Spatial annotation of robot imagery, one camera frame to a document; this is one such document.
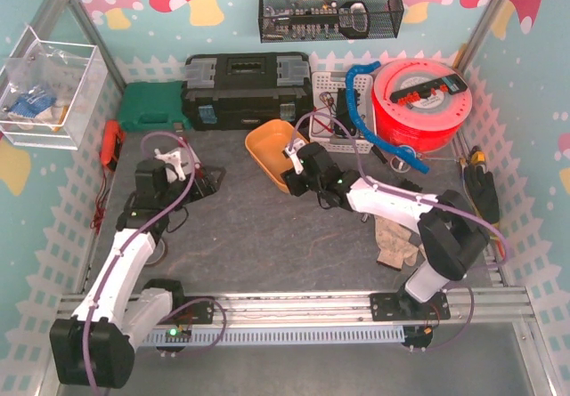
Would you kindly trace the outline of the orange plastic bin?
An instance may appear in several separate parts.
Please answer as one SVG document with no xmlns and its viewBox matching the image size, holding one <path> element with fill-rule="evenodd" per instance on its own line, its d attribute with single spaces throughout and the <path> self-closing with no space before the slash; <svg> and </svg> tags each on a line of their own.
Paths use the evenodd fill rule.
<svg viewBox="0 0 570 396">
<path fill-rule="evenodd" d="M 283 120 L 273 119 L 251 131 L 245 139 L 245 146 L 253 159 L 272 182 L 284 193 L 289 188 L 281 174 L 294 167 L 284 153 L 290 143 L 294 126 Z"/>
</svg>

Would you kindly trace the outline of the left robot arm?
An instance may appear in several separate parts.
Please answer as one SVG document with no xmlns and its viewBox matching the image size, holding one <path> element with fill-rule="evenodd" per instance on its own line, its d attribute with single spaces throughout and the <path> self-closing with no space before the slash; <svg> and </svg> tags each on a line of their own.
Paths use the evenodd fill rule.
<svg viewBox="0 0 570 396">
<path fill-rule="evenodd" d="M 211 322 L 215 303 L 187 297 L 178 280 L 151 279 L 131 297 L 154 254 L 169 215 L 218 192 L 225 170 L 179 158 L 175 153 L 141 161 L 134 190 L 116 223 L 111 249 L 85 298 L 49 332 L 62 384 L 84 385 L 96 395 L 120 389 L 134 368 L 135 354 L 158 325 L 170 323 L 176 336 L 188 337 L 192 323 Z"/>
</svg>

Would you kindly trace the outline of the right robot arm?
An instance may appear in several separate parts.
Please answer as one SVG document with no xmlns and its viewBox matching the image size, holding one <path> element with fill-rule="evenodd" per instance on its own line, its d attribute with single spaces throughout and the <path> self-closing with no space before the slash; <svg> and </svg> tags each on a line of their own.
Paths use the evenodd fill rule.
<svg viewBox="0 0 570 396">
<path fill-rule="evenodd" d="M 427 303 L 449 282 L 462 280 L 490 240 L 483 221 L 454 190 L 428 195 L 378 182 L 359 170 L 343 171 L 322 145 L 298 138 L 283 155 L 293 164 L 281 174 L 291 195 L 312 191 L 323 208 L 379 216 L 419 235 L 426 260 L 403 284 L 405 300 Z"/>
</svg>

